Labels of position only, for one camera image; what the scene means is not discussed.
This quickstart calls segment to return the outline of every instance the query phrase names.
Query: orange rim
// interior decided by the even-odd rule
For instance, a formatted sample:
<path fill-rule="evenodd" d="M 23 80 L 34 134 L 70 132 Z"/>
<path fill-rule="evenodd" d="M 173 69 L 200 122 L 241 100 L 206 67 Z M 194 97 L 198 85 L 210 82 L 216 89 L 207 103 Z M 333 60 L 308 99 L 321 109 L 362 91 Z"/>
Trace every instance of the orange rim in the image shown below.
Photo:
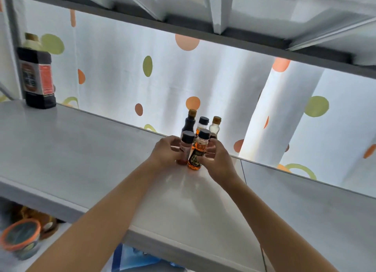
<path fill-rule="evenodd" d="M 36 230 L 35 230 L 35 233 L 33 234 L 33 236 L 31 236 L 29 239 L 25 240 L 24 242 L 21 242 L 21 243 L 16 244 L 16 245 L 8 244 L 5 241 L 5 238 L 9 234 L 9 232 L 14 227 L 16 227 L 17 225 L 20 225 L 20 224 L 26 223 L 26 222 L 34 222 L 36 224 Z M 40 232 L 41 232 L 41 224 L 39 223 L 39 221 L 37 221 L 36 219 L 23 219 L 23 220 L 20 220 L 19 222 L 12 224 L 11 226 L 7 227 L 4 230 L 4 232 L 1 236 L 1 245 L 3 246 L 3 248 L 5 250 L 8 250 L 8 251 L 20 250 L 21 248 L 24 248 L 26 245 L 29 245 L 30 243 L 34 242 L 36 237 L 40 234 Z"/>

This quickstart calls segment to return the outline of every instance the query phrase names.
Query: person's left hand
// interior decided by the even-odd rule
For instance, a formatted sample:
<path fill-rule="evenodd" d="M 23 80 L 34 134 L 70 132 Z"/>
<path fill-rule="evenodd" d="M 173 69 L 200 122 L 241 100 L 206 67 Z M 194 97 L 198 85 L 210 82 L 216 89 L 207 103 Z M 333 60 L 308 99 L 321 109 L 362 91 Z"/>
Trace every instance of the person's left hand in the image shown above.
<path fill-rule="evenodd" d="M 180 137 L 171 135 L 161 138 L 150 154 L 147 161 L 157 170 L 164 170 L 175 164 L 176 160 L 182 159 L 184 153 L 180 151 Z"/>

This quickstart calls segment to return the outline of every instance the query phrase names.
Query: person's left arm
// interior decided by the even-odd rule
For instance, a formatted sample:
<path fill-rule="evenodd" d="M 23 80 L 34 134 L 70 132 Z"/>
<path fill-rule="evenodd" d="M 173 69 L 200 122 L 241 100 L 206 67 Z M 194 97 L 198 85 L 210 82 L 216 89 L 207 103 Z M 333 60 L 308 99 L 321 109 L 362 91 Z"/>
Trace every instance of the person's left arm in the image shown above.
<path fill-rule="evenodd" d="M 179 143 L 176 136 L 158 141 L 150 157 L 75 222 L 27 272 L 101 271 L 153 180 L 182 157 L 172 147 Z"/>

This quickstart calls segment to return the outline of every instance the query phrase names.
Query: person's right arm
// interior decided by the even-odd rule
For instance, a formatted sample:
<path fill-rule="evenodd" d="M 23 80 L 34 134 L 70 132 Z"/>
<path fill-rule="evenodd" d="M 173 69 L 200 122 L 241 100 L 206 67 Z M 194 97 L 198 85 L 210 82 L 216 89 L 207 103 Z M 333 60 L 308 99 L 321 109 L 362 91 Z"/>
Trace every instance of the person's right arm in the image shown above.
<path fill-rule="evenodd" d="M 215 147 L 200 161 L 238 206 L 276 272 L 338 272 L 239 178 L 223 144 L 211 142 Z"/>

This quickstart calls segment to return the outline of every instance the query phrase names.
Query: container with orange lid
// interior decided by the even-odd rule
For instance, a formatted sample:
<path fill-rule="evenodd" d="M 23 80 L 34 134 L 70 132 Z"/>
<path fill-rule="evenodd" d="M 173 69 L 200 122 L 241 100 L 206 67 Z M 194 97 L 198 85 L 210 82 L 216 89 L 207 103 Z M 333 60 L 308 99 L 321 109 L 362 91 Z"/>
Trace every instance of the container with orange lid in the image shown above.
<path fill-rule="evenodd" d="M 20 260 L 34 256 L 39 249 L 41 225 L 35 219 L 23 219 L 7 227 L 1 236 L 2 247 Z"/>

